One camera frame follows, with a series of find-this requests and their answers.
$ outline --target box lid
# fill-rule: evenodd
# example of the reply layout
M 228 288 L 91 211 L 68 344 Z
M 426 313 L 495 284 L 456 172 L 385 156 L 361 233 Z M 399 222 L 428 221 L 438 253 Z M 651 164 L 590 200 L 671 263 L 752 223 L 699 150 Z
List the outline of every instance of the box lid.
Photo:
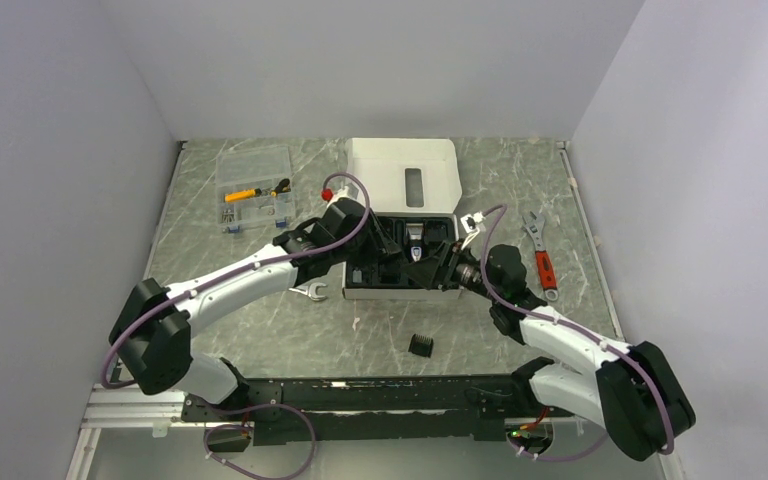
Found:
M 451 140 L 352 138 L 346 154 L 376 213 L 451 214 L 461 199 Z

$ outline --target red handle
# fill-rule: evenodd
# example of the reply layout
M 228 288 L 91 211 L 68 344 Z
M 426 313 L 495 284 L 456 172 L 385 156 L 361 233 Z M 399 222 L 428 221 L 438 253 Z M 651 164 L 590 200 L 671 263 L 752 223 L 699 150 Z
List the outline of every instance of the red handle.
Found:
M 548 252 L 537 253 L 537 273 L 540 274 L 540 285 L 543 290 L 557 290 L 558 282 L 555 280 L 555 270 L 552 268 L 552 261 L 549 260 Z

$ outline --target black comb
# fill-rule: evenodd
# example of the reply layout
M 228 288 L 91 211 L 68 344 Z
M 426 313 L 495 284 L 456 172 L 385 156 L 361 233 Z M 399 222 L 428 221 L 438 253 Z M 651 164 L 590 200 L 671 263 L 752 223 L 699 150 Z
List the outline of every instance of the black comb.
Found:
M 434 349 L 434 339 L 414 333 L 411 337 L 411 344 L 408 351 L 420 357 L 431 357 L 431 350 Z

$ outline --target gray marble tabletop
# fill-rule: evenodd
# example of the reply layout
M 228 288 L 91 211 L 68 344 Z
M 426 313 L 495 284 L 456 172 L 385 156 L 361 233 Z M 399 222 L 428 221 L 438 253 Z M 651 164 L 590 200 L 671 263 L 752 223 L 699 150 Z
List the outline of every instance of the gray marble tabletop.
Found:
M 498 203 L 509 206 L 495 243 L 517 245 L 528 284 L 540 296 L 534 246 L 520 230 L 520 214 L 546 216 L 544 240 L 558 279 L 564 315 L 615 337 L 582 220 L 563 163 L 549 139 L 455 138 L 463 197 L 457 214 Z M 288 145 L 296 218 L 321 214 L 322 179 L 346 168 L 345 139 L 194 140 L 181 152 L 149 265 L 161 284 L 209 273 L 270 242 L 274 226 L 222 233 L 215 223 L 213 176 L 225 150 Z M 473 244 L 477 249 L 482 237 Z M 203 331 L 193 348 L 221 355 L 248 377 L 337 377 L 510 373 L 540 351 L 501 336 L 489 301 L 464 292 L 450 302 L 345 300 L 341 266 L 322 279 L 329 299 L 313 303 L 284 292 L 257 300 Z M 408 353 L 414 333 L 434 338 L 431 358 Z

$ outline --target open-end wrench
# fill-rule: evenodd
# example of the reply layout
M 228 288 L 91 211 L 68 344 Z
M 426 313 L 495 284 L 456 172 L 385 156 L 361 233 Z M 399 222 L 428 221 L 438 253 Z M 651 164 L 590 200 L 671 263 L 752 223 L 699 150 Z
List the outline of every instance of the open-end wrench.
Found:
M 543 225 L 546 223 L 546 218 L 543 214 L 528 212 L 528 215 L 522 216 L 522 221 L 525 222 L 522 229 L 534 241 L 540 285 L 546 293 L 546 300 L 554 302 L 558 299 L 558 282 L 555 280 L 555 270 L 552 268 L 552 261 L 549 260 L 549 253 L 546 252 L 546 245 L 543 244 Z
M 322 282 L 313 282 L 310 285 L 302 285 L 300 287 L 290 288 L 290 291 L 301 293 L 302 295 L 313 300 L 314 302 L 321 302 L 328 297 L 326 295 L 319 295 L 316 293 L 316 291 L 319 290 L 320 287 L 327 287 L 327 286 L 328 285 Z

